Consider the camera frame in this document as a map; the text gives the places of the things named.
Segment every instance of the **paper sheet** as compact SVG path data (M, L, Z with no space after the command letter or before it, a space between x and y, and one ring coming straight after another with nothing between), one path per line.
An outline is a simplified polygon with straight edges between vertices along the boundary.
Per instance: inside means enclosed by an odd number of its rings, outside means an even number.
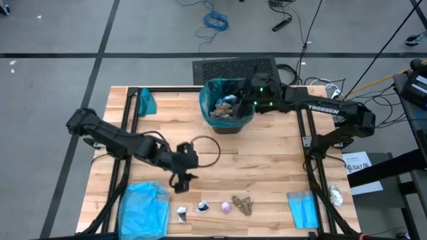
M346 153L342 155L342 159L346 162L347 175L355 173L362 169L372 166L366 152L358 153ZM379 181L368 183L365 185L357 186L352 188L352 195L359 195L363 193L372 193L375 191L382 191L383 188Z

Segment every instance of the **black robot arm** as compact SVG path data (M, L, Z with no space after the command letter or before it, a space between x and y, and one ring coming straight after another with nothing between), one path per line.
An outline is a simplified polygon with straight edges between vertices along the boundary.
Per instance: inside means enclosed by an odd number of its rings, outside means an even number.
M165 139L159 139L143 133L128 133L110 123L101 120L92 109L78 109L67 122L71 134L90 135L97 142L106 146L109 155L118 159L129 156L161 167L173 174L169 185L176 193L183 193L189 189L189 181L196 176L187 173L188 169L195 169L199 165L198 156L190 143L182 143L173 152ZM172 185L173 177L178 176L178 182Z
M374 134L375 114L363 104L352 101L337 101L310 95L306 87L290 87L270 78L264 73L246 79L236 95L239 97L237 116L244 115L250 107L257 113L281 111L287 113L298 109L309 109L338 115L344 121L337 129L326 134L312 136L312 156L323 159L329 146L337 143L349 144L352 137L369 137Z

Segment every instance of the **trash bag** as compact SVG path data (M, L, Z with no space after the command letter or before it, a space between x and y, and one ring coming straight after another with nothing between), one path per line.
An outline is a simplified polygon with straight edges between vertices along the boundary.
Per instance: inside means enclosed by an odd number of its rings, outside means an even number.
M169 194L157 182L127 187L120 203L119 238L156 240L166 236L169 221Z
M211 117L210 113L216 109L215 104L219 99L229 95L239 97L239 86L243 85L245 79L211 79L205 83L199 93L201 114L206 122L212 127L243 127L254 117L254 108L251 108L243 117L236 119L231 117Z

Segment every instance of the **teal trash bin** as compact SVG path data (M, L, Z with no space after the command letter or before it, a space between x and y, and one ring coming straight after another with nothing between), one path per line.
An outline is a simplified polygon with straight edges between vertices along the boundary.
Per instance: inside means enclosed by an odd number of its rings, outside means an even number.
M231 117L211 117L210 113L216 109L215 104L218 99L223 99L228 95L236 95L239 86L242 86L245 79L211 79L205 83L199 93L200 110L207 124L218 134L239 133L243 126L249 123L254 117L252 108L242 118Z

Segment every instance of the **blue cable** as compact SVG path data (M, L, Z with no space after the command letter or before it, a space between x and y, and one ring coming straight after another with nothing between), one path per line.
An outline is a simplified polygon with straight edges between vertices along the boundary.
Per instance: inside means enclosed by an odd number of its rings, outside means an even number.
M201 46L206 43L211 43L218 33L230 29L230 26L228 25L227 16L214 10L214 0L201 0L189 4L180 3L178 0L175 1L183 7L189 7L198 3L203 3L203 5L209 10L209 13L206 14L205 17L203 17L203 24L205 25L205 27L200 27L199 29L196 29L194 31L194 35L196 37L206 40L203 43L200 43L199 45L199 55L203 60L205 60L205 58L201 55ZM213 35L200 35L198 32L202 29L213 29Z

